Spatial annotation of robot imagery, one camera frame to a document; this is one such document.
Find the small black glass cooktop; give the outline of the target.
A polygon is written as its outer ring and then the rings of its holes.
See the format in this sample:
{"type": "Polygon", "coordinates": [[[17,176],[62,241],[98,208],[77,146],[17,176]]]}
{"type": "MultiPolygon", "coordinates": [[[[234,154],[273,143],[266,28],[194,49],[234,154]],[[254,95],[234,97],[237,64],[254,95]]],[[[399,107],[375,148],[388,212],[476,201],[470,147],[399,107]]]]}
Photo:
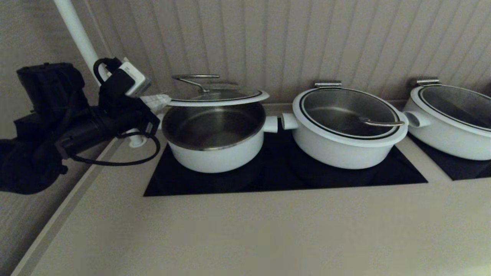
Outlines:
{"type": "Polygon", "coordinates": [[[491,160],[475,161],[459,158],[423,143],[410,133],[407,136],[453,181],[491,177],[491,160]]]}

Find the white support pole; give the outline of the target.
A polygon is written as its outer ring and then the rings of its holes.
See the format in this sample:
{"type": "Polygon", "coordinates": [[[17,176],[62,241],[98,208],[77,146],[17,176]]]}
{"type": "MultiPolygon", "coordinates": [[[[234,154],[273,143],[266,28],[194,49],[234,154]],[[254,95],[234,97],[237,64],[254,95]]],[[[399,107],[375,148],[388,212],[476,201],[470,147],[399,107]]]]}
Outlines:
{"type": "Polygon", "coordinates": [[[93,72],[93,65],[99,59],[91,40],[77,14],[77,11],[71,0],[53,0],[60,16],[67,27],[72,40],[75,42],[81,56],[83,57],[89,71],[93,75],[98,86],[101,82],[96,78],[93,72]]]}

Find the glass lid white rim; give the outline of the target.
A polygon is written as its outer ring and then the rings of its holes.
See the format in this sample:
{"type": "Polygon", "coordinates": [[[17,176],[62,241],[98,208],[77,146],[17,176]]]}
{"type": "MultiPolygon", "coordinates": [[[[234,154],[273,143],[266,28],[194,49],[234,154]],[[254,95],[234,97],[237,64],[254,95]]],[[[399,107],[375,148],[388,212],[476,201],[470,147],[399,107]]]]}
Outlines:
{"type": "Polygon", "coordinates": [[[203,80],[219,79],[218,74],[180,74],[172,78],[193,86],[185,97],[165,95],[165,103],[173,107],[215,107],[242,105],[260,102],[269,98],[269,94],[260,89],[241,86],[232,82],[209,82],[203,80]]]}
{"type": "Polygon", "coordinates": [[[407,117],[370,93],[342,87],[304,91],[293,100],[297,120],[315,134],[350,146],[384,147],[407,135],[407,117]]]}
{"type": "Polygon", "coordinates": [[[410,99],[429,115],[451,126],[491,138],[491,97],[449,85],[419,86],[410,99]]]}

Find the white pot steel interior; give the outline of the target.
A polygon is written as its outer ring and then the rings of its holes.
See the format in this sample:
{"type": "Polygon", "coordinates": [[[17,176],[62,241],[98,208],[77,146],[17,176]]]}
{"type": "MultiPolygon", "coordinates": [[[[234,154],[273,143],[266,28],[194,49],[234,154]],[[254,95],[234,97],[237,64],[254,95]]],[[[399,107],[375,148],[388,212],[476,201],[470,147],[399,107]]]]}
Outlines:
{"type": "Polygon", "coordinates": [[[265,133],[277,133],[277,119],[262,101],[215,107],[173,107],[161,121],[175,159],[201,173],[239,168],[259,153],[265,133]]]}
{"type": "MultiPolygon", "coordinates": [[[[317,81],[313,89],[324,87],[347,89],[342,86],[340,81],[317,81]]],[[[337,168],[365,169],[374,167],[386,159],[391,149],[396,145],[368,148],[337,143],[302,126],[293,112],[281,115],[281,125],[284,130],[291,131],[293,140],[303,152],[323,164],[337,168]]]]}
{"type": "MultiPolygon", "coordinates": [[[[436,78],[415,79],[413,88],[444,85],[436,78]]],[[[464,131],[429,115],[409,98],[403,109],[409,133],[423,143],[449,155],[475,161],[491,160],[491,138],[464,131]]]]}

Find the large black glass cooktop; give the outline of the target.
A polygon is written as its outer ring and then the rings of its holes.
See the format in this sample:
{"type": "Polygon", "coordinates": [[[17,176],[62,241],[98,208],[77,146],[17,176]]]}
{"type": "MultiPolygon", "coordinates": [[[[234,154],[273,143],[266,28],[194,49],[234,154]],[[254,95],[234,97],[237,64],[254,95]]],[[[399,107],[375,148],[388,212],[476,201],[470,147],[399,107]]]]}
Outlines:
{"type": "Polygon", "coordinates": [[[426,182],[397,147],[374,167],[344,169],[310,157],[293,141],[290,131],[280,131],[267,133],[261,150],[247,164],[223,173],[192,171],[181,165],[167,146],[143,195],[291,191],[426,182]]]}

